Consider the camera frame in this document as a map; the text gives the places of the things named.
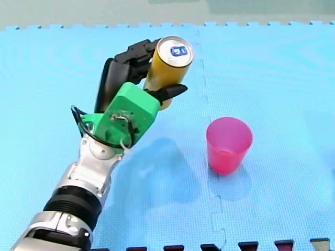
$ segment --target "silver metal joint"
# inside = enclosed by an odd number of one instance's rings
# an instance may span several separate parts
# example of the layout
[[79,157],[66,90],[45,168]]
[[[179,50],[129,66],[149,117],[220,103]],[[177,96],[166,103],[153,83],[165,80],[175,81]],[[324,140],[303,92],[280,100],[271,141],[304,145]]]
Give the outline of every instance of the silver metal joint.
[[88,135],[80,141],[79,160],[71,164],[58,183],[56,189],[64,186],[77,186],[94,194],[104,206],[109,190],[110,175],[122,155]]

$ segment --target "wire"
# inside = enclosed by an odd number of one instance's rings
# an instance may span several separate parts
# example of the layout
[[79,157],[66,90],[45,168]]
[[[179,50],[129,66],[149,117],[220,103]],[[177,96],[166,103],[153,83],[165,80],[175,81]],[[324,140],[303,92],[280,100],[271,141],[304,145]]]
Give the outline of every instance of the wire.
[[[81,118],[81,115],[86,115],[87,113],[79,110],[77,107],[75,106],[71,106],[71,111],[72,111],[72,115],[74,117],[74,120],[75,122],[77,123],[77,125],[88,135],[90,136],[92,139],[94,139],[95,141],[103,144],[103,145],[106,145],[106,146],[109,146],[109,147],[112,147],[112,148],[117,148],[117,149],[123,149],[124,146],[122,145],[115,145],[115,144],[110,144],[102,139],[99,139],[98,137],[94,136],[93,134],[90,133],[89,129],[86,127],[86,125],[83,123],[82,121],[82,118]],[[130,120],[128,120],[126,117],[123,117],[123,116],[113,116],[114,119],[123,119],[123,120],[126,120],[127,123],[128,123],[128,132],[129,132],[129,135],[130,135],[130,144],[129,146],[127,146],[127,148],[131,148],[135,142],[135,131],[134,131],[134,128],[132,126],[132,123]]]

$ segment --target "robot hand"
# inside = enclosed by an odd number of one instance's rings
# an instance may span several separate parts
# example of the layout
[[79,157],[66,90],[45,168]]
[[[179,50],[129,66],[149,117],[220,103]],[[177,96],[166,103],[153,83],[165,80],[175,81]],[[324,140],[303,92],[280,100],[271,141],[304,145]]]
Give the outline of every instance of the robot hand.
[[111,172],[152,125],[162,102],[187,90],[184,85],[157,91],[136,86],[148,73],[156,43],[136,43],[106,61],[94,113],[72,107],[82,136],[79,159],[67,168],[43,211],[10,251],[91,250]]

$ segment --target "green 3d-printed bracket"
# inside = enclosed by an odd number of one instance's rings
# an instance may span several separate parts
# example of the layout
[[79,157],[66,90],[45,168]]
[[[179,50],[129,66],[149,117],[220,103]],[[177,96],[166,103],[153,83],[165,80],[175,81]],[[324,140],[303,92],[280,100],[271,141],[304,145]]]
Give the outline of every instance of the green 3d-printed bracket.
[[122,85],[104,113],[82,116],[84,124],[93,125],[93,134],[110,144],[130,144],[126,120],[113,120],[113,116],[123,116],[132,122],[135,130],[133,145],[144,135],[154,122],[160,103],[150,94],[131,82]]

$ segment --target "yellow can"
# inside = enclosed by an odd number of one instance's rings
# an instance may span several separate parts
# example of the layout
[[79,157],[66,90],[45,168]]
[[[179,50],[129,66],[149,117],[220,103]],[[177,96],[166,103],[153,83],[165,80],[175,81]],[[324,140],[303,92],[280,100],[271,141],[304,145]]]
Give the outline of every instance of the yellow can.
[[[176,36],[160,39],[143,89],[159,90],[162,87],[180,84],[193,58],[192,46],[186,40]],[[164,101],[161,110],[166,109],[171,102],[172,99]]]

